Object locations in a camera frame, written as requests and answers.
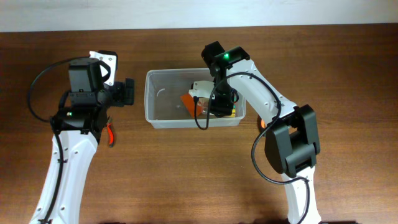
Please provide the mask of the clear box coloured tubes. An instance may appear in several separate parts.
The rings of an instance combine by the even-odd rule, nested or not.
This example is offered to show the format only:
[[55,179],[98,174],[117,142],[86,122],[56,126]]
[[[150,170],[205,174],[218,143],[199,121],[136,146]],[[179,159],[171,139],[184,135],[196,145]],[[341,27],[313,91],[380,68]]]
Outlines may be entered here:
[[[204,107],[203,111],[205,114],[208,114],[208,98],[202,98],[203,103],[202,106]],[[210,106],[210,115],[216,116],[217,118],[221,118],[224,116],[235,116],[235,108],[234,103],[228,100],[217,100],[212,99],[211,106]]]

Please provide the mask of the orange scraper wooden handle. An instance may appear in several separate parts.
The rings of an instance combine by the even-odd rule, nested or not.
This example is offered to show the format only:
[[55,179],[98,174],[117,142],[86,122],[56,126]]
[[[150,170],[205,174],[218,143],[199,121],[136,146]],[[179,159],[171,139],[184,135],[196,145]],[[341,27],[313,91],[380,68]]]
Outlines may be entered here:
[[195,115],[199,116],[201,114],[205,114],[205,112],[203,111],[204,107],[202,106],[202,103],[203,103],[202,98],[198,99],[197,112],[195,112],[194,99],[190,94],[188,94],[188,93],[184,94],[180,97],[180,99],[192,118],[194,118]]

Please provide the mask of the orange black long-nose pliers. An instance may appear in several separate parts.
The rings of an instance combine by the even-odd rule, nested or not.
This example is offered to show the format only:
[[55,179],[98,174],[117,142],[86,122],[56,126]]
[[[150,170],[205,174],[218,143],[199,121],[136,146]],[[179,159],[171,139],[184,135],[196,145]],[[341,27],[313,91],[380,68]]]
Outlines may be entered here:
[[257,127],[259,128],[259,130],[263,130],[266,128],[266,124],[260,116],[257,117]]

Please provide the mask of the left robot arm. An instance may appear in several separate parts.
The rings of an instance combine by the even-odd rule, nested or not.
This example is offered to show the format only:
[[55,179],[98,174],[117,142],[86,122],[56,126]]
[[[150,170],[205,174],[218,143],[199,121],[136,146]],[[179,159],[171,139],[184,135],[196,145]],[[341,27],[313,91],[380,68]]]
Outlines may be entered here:
[[134,80],[114,79],[115,52],[90,52],[86,57],[56,62],[39,76],[68,64],[70,89],[58,111],[46,119],[53,132],[52,155],[45,183],[31,223],[78,223],[81,199],[90,163],[109,128],[107,111],[134,103]]

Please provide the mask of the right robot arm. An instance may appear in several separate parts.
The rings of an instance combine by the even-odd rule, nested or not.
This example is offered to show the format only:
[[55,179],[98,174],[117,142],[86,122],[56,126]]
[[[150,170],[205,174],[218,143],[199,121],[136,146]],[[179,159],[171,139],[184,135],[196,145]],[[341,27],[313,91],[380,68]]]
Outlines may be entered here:
[[241,94],[265,124],[251,149],[255,170],[266,181],[284,186],[289,223],[321,223],[313,183],[320,153],[315,111],[279,93],[242,47],[225,50],[213,42],[201,57],[214,82],[207,113],[218,118],[231,115]]

